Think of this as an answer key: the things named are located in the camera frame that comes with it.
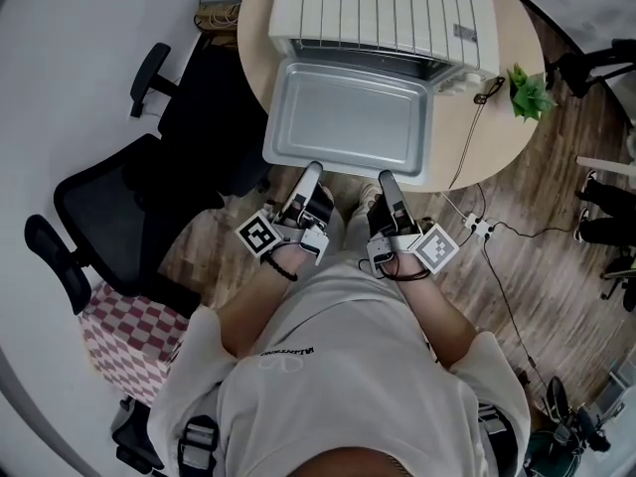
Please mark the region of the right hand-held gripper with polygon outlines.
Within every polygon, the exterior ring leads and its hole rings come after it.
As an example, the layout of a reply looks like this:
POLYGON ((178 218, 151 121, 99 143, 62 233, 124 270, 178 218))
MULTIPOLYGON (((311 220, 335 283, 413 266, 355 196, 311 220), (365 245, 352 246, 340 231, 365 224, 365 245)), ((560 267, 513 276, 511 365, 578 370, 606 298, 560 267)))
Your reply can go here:
POLYGON ((390 274, 389 263, 401 254, 413 256, 423 268, 421 274, 438 273, 459 245, 441 225, 413 218, 390 170, 382 171, 379 181, 383 194, 367 212, 367 255, 373 274, 390 274))

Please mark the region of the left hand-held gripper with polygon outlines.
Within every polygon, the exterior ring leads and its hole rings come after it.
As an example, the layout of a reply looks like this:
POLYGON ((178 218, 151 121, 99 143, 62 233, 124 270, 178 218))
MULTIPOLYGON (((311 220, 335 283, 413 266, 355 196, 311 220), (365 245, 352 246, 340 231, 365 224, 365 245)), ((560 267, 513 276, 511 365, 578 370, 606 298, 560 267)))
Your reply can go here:
POLYGON ((277 212, 267 202, 235 230, 254 257, 265 258, 279 247, 295 245, 312 255, 316 265, 322 261, 334 209, 331 195, 319 184, 322 171, 319 162, 311 162, 277 212))

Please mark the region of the grey metal baking tray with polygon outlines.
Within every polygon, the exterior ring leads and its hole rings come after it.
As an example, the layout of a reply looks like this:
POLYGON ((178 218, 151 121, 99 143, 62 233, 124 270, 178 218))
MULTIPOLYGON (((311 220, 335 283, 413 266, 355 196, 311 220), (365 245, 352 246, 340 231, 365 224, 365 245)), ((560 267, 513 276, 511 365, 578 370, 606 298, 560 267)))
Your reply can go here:
POLYGON ((270 164, 422 186, 428 176, 431 86, 386 71, 283 60, 277 71, 262 155, 270 164))

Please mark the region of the white toaster oven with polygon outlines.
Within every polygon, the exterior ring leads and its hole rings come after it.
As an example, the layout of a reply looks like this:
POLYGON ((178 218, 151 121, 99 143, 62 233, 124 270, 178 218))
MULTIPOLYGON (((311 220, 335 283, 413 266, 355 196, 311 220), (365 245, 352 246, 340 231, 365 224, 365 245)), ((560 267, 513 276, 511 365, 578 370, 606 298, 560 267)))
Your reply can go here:
MULTIPOLYGON (((276 3, 273 0, 272 10, 276 3)), ((367 69, 382 70, 429 83, 439 93, 454 94, 477 86, 485 80, 494 79, 500 72, 497 23, 493 0, 479 0, 475 5, 478 13, 478 37, 481 52, 481 67, 451 64, 439 59, 416 57, 388 51, 355 50, 353 48, 303 47, 296 48, 287 40, 271 37, 270 22, 268 37, 276 50, 289 58, 308 59, 355 65, 367 69)))

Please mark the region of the person's left forearm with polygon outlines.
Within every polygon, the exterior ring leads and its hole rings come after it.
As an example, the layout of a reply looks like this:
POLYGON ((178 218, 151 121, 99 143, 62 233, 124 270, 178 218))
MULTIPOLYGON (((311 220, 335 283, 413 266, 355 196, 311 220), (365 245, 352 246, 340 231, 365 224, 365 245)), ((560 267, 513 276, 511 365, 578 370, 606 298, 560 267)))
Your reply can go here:
POLYGON ((309 253, 295 245, 275 250, 271 260, 261 264, 249 281, 217 310, 221 340, 236 358, 247 356, 265 326, 280 306, 295 275, 309 253))

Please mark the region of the person's right forearm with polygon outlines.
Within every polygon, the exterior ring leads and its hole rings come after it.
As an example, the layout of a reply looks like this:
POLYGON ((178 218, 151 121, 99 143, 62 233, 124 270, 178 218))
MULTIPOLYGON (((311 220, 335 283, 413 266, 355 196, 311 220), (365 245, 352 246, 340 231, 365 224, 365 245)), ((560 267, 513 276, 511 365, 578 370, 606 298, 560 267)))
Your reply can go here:
POLYGON ((446 369, 463 359, 478 335, 429 277, 397 283, 439 363, 446 369))

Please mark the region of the light grey trousers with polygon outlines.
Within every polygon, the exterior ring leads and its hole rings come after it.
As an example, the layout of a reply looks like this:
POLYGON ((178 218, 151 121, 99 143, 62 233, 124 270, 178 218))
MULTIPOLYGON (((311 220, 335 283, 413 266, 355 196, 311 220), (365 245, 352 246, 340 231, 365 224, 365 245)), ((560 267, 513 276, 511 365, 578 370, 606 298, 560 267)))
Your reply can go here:
POLYGON ((348 220, 333 208, 327 227, 329 245, 320 272, 325 276, 354 277, 371 275, 367 244, 371 238, 368 212, 380 195, 380 187, 367 184, 348 220))

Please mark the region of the green plant in white pot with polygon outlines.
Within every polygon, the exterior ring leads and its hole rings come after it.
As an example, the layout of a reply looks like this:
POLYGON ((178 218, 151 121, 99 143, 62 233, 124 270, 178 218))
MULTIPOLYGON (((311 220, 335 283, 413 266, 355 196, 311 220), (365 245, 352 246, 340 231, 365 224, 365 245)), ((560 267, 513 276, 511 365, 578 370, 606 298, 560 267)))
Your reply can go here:
POLYGON ((511 70, 507 70, 507 75, 515 117, 521 117, 524 121, 539 121, 544 113, 557 106, 548 90, 546 76, 543 73, 528 75, 518 63, 515 63, 511 70))

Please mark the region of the black mesh office chair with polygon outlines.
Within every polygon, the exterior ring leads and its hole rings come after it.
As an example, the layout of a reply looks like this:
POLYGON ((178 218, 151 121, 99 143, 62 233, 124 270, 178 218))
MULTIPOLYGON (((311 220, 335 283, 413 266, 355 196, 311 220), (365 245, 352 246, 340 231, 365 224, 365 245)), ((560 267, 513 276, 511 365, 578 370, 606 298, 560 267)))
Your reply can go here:
POLYGON ((133 117, 149 92, 168 97, 157 132, 57 186, 54 206, 69 239, 40 215, 25 223, 28 249, 57 276, 75 313, 91 299, 84 273, 91 267, 117 293, 190 317, 200 295, 160 272, 170 247, 199 213, 269 188, 267 114, 238 51, 203 41, 176 82, 160 73, 169 53, 168 45, 154 45, 130 90, 133 117))

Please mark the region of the white t-shirt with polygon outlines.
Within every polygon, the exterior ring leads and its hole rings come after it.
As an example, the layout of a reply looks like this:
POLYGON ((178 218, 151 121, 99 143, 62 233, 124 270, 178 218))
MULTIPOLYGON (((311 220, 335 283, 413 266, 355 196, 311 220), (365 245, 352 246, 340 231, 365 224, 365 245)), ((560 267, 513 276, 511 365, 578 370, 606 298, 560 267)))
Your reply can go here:
POLYGON ((495 336, 442 368, 400 293, 338 255, 289 290, 245 358, 198 309, 147 429, 170 475, 186 424, 204 415, 219 430, 215 477, 287 477, 342 447, 383 452, 412 477, 497 477, 490 410, 525 450, 528 404, 495 336))

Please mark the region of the black swivel chair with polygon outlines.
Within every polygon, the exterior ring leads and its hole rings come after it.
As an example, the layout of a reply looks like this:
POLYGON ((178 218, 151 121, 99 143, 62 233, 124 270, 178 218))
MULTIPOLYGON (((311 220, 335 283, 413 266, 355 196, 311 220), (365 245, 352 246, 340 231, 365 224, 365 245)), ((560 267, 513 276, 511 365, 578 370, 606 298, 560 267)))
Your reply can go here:
POLYGON ((608 300, 614 291, 621 287, 624 290, 622 305, 628 312, 636 310, 636 255, 620 255, 612 260, 600 274, 602 280, 611 280, 612 285, 600 298, 608 300))

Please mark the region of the black equipment rig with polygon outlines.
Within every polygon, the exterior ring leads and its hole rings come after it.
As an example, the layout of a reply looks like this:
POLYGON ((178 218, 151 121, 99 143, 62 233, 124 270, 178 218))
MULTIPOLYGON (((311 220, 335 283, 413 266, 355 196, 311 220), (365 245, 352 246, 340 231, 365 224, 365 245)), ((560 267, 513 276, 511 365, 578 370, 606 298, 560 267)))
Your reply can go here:
POLYGON ((584 406, 574 410, 560 378, 552 377, 547 385, 544 406, 556 424, 556 439, 579 452, 589 448, 606 453, 611 444, 598 422, 594 422, 584 406))

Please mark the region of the white storage crate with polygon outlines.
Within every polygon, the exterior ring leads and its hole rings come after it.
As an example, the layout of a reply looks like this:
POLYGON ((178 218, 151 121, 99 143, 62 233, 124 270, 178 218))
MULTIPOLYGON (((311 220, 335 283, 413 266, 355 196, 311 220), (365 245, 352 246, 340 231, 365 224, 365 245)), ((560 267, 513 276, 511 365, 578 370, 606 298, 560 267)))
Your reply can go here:
POLYGON ((626 391, 636 386, 636 365, 624 361, 620 366, 613 367, 607 381, 595 400, 595 405, 601 417, 607 417, 622 403, 626 391))

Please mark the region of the dark green bag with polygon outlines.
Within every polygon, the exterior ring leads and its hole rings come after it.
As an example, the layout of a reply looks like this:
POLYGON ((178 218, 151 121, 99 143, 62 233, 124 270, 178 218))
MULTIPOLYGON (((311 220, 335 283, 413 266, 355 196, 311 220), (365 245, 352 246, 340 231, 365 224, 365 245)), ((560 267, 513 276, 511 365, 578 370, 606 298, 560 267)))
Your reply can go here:
POLYGON ((579 460, 577 443, 562 444, 553 432, 540 430, 530 436, 524 470, 527 477, 572 477, 579 460))

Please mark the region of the black bag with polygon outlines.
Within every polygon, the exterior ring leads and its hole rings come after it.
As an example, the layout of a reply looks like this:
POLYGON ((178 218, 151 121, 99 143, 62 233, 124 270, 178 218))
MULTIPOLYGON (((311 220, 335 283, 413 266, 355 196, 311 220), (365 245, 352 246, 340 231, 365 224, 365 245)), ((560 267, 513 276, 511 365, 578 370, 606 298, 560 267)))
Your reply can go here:
POLYGON ((122 399, 119 405, 111 429, 116 458, 145 477, 166 477, 147 433, 150 408, 133 397, 122 399))

